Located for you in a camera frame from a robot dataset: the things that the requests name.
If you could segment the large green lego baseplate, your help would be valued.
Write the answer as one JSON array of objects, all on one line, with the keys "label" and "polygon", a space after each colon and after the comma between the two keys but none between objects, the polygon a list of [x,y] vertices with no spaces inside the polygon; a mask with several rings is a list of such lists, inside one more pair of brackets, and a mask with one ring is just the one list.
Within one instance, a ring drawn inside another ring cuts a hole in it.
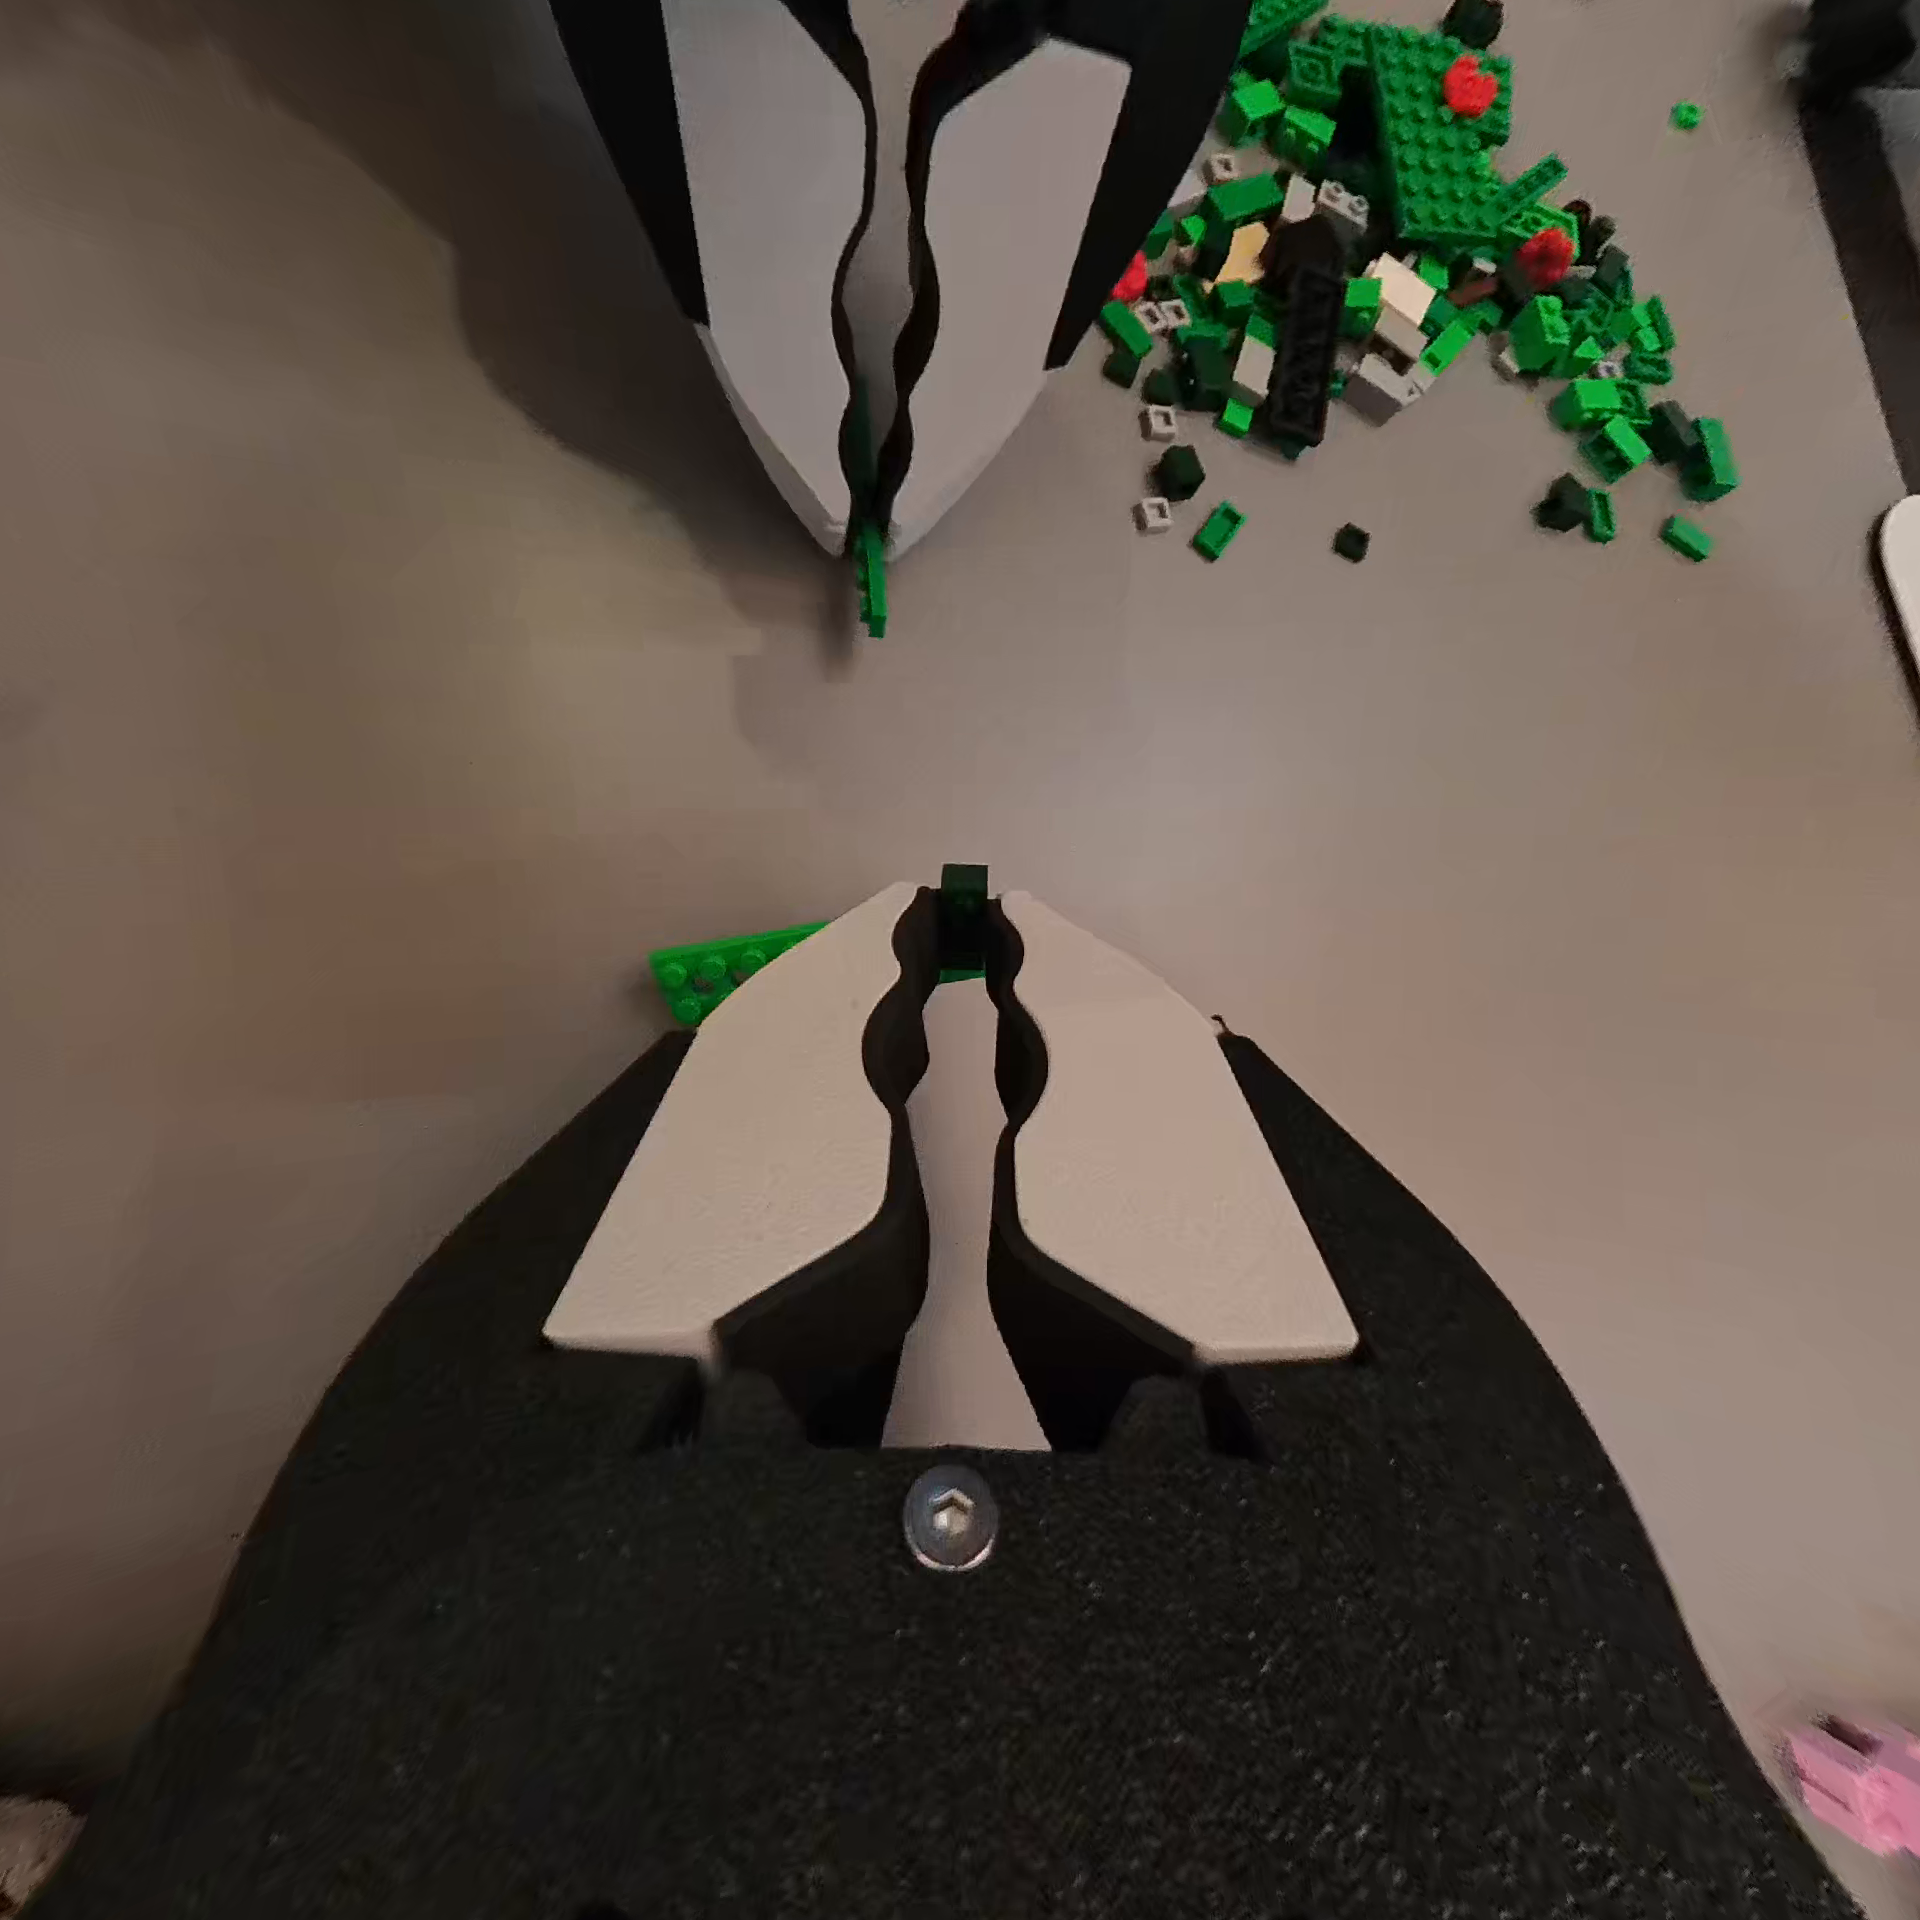
[{"label": "large green lego baseplate", "polygon": [[[1433,250],[1492,241],[1504,224],[1507,181],[1492,154],[1511,133],[1511,61],[1440,32],[1343,13],[1322,16],[1297,44],[1305,46],[1333,57],[1339,77],[1354,69],[1364,82],[1389,231]],[[1447,72],[1460,57],[1474,57],[1496,86],[1484,111],[1469,116],[1447,98]]]}]

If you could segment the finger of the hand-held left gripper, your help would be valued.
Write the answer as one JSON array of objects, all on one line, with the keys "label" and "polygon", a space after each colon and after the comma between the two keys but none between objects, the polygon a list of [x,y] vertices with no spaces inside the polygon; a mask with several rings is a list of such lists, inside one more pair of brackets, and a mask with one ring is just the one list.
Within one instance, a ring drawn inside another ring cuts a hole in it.
[{"label": "finger of the hand-held left gripper", "polygon": [[847,280],[873,212],[873,82],[848,5],[669,2],[704,314],[753,450],[833,558],[855,513]]},{"label": "finger of the hand-held left gripper", "polygon": [[880,450],[895,559],[1000,456],[1050,375],[1131,66],[1053,5],[965,5],[908,101],[908,312]]}]

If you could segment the pile of loose lego bricks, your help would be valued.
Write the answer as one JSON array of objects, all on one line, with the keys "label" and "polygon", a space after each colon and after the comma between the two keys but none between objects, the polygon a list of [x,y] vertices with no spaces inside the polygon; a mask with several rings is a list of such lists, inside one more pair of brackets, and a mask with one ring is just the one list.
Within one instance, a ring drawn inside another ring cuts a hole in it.
[{"label": "pile of loose lego bricks", "polygon": [[[1369,425],[1402,418],[1482,348],[1503,380],[1548,388],[1548,418],[1570,437],[1572,471],[1554,476],[1532,506],[1543,529],[1615,542],[1617,488],[1644,468],[1666,471],[1691,506],[1736,493],[1743,472],[1728,425],[1676,392],[1666,302],[1640,286],[1617,221],[1562,196],[1568,166],[1556,154],[1508,176],[1507,143],[1496,150],[1507,196],[1492,241],[1433,250],[1389,231],[1360,72],[1339,77],[1331,55],[1297,47],[1325,13],[1337,12],[1251,5],[1216,95],[1211,143],[1096,314],[1100,369],[1139,394],[1144,439],[1159,446],[1133,506],[1139,532],[1168,528],[1173,506],[1207,482],[1197,450],[1180,440],[1189,415],[1288,461],[1309,450],[1284,446],[1267,420],[1280,304],[1264,289],[1264,249],[1276,226],[1313,215],[1339,231],[1349,273],[1329,425],[1337,407]],[[1433,26],[1357,18],[1503,55],[1503,5],[1449,5]],[[1474,57],[1447,71],[1447,103],[1460,116],[1484,111],[1492,95]]]}]

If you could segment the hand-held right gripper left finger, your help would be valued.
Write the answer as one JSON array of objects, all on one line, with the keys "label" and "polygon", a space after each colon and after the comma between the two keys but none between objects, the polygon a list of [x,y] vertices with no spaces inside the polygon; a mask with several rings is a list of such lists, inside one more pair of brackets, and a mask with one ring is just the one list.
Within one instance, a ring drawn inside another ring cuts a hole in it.
[{"label": "hand-held right gripper left finger", "polygon": [[939,972],[939,898],[903,880],[709,1015],[545,1338],[764,1375],[811,1445],[875,1448],[929,1296],[908,1106]]}]

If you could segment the long black lego plate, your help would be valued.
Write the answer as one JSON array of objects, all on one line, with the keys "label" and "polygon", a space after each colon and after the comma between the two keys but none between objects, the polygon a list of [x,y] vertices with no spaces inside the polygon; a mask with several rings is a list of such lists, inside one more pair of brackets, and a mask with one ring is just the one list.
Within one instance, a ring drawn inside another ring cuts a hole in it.
[{"label": "long black lego plate", "polygon": [[1264,289],[1280,304],[1280,345],[1267,381],[1267,420],[1297,450],[1325,437],[1347,280],[1347,250],[1325,215],[1280,224],[1269,234]]}]

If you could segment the white rounded coaster mat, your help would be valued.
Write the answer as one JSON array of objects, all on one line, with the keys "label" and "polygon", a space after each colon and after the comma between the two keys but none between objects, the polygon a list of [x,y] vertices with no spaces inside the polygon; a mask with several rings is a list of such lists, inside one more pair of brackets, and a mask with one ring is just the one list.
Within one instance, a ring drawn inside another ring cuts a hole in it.
[{"label": "white rounded coaster mat", "polygon": [[1919,516],[1920,496],[1908,493],[1883,512],[1874,532],[1879,585],[1912,680],[1919,680]]}]

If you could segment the thin green lego plate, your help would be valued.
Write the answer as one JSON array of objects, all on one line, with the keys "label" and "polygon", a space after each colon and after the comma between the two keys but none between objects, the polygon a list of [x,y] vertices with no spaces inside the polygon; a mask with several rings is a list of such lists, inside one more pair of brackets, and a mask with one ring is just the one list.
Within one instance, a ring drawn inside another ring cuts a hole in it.
[{"label": "thin green lego plate", "polygon": [[877,513],[877,448],[869,383],[855,375],[841,440],[848,480],[848,558],[855,578],[855,607],[869,638],[888,633],[888,526]]}]

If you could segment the pink lego pig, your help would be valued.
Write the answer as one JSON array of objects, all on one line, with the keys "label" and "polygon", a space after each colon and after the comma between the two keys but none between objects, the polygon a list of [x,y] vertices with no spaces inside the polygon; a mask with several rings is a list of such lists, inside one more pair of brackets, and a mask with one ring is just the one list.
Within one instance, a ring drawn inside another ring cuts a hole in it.
[{"label": "pink lego pig", "polygon": [[1874,1711],[1785,1696],[1767,1735],[1784,1789],[1874,1857],[1919,1857],[1919,1732]]}]

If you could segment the bright green lego wedge plate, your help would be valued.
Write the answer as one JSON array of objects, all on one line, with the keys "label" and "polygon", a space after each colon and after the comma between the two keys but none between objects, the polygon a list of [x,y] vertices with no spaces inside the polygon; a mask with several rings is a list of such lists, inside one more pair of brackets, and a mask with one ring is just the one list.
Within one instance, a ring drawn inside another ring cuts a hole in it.
[{"label": "bright green lego wedge plate", "polygon": [[899,989],[923,1000],[939,984],[938,896],[889,887],[829,921],[657,948],[648,968],[685,1029],[744,996],[741,1015],[722,1015],[725,1029],[762,1030],[783,1015],[850,1032]]}]

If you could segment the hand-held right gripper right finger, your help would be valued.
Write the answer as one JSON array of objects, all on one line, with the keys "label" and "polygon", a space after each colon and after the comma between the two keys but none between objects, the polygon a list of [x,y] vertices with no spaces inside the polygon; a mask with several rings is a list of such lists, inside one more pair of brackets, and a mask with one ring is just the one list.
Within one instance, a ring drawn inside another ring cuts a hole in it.
[{"label": "hand-held right gripper right finger", "polygon": [[988,1293],[1045,1445],[1087,1453],[1144,1380],[1352,1359],[1354,1313],[1229,1036],[1026,892],[991,904]]}]

